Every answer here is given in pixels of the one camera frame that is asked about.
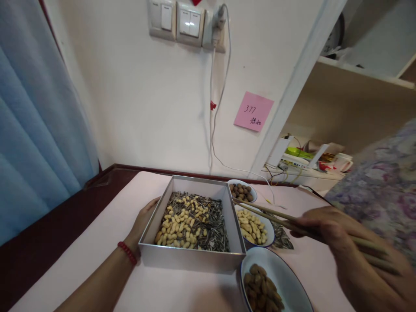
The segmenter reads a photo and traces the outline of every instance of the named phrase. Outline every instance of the pink tablecloth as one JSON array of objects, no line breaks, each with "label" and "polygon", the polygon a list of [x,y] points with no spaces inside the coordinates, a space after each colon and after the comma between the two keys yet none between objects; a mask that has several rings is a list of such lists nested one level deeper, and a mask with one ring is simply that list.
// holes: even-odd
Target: pink tablecloth
[{"label": "pink tablecloth", "polygon": [[[169,180],[166,175],[138,173],[11,311],[56,309],[124,239],[139,210],[161,195]],[[257,203],[265,204],[265,197],[272,201],[267,185],[254,188]],[[326,205],[305,190],[272,189],[276,204],[286,207],[284,212],[294,216]],[[295,250],[279,255],[300,279],[315,310],[354,311],[338,284],[328,247],[309,238],[291,239]],[[244,311],[244,305],[236,273],[221,275],[140,265],[127,282],[115,311]]]}]

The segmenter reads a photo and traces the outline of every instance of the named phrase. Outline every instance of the bowl of almonds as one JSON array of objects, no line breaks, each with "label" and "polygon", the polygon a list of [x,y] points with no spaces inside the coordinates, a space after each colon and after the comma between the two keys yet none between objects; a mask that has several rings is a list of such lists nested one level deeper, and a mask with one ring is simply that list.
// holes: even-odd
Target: bowl of almonds
[{"label": "bowl of almonds", "polygon": [[240,267],[240,285],[250,312],[313,312],[290,267],[266,248],[251,248]]},{"label": "bowl of almonds", "polygon": [[227,184],[230,187],[231,196],[234,198],[244,202],[255,202],[257,200],[257,193],[250,184],[236,179],[227,181]]},{"label": "bowl of almonds", "polygon": [[274,228],[269,219],[235,205],[240,231],[246,242],[259,247],[269,247],[274,242]]}]

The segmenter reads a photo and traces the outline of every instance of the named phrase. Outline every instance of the hand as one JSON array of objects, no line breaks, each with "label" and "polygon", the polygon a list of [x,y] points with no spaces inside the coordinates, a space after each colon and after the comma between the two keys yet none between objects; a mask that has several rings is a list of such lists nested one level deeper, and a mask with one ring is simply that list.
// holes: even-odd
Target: hand
[{"label": "hand", "polygon": [[156,208],[157,202],[159,201],[160,196],[152,199],[149,203],[140,210],[139,215],[136,218],[136,221],[133,224],[133,227],[130,233],[127,235],[124,243],[136,254],[138,253],[138,243],[147,223],[152,216],[153,211]]},{"label": "hand", "polygon": [[[300,225],[320,227],[338,269],[341,288],[357,312],[416,311],[416,277],[406,257],[381,237],[334,207],[306,212]],[[372,267],[348,234],[372,241],[385,248],[385,259],[400,272],[394,276]]]}]

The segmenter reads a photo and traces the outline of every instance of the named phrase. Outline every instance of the floral clothing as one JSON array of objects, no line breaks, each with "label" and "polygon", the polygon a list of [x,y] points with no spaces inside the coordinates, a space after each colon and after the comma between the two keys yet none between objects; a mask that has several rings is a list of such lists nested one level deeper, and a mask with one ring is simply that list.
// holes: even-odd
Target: floral clothing
[{"label": "floral clothing", "polygon": [[416,268],[416,119],[373,149],[325,196]]}]

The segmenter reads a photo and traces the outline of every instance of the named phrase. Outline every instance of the metal box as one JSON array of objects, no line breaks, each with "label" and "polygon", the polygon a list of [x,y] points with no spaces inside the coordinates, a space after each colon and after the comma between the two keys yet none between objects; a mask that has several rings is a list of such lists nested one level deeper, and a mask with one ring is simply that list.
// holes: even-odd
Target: metal box
[{"label": "metal box", "polygon": [[[172,192],[179,191],[222,200],[225,230],[231,252],[183,249],[154,244],[169,198]],[[174,175],[146,226],[139,247],[142,261],[147,267],[216,273],[234,272],[246,256],[246,248],[228,184]]]}]

